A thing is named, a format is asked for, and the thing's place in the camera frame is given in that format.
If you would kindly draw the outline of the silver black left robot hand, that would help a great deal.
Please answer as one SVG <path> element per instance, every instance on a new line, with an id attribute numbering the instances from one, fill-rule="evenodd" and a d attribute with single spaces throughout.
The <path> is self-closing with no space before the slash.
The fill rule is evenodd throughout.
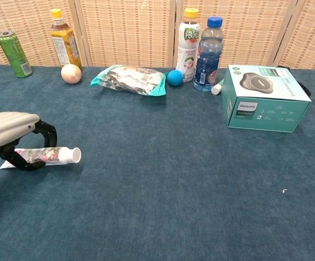
<path id="1" fill-rule="evenodd" d="M 45 147 L 56 146 L 55 127 L 42 121 L 37 114 L 19 111 L 0 112 L 0 157 L 19 170 L 34 171 L 46 165 L 44 161 L 29 163 L 15 151 L 20 139 L 31 132 L 43 135 Z"/>

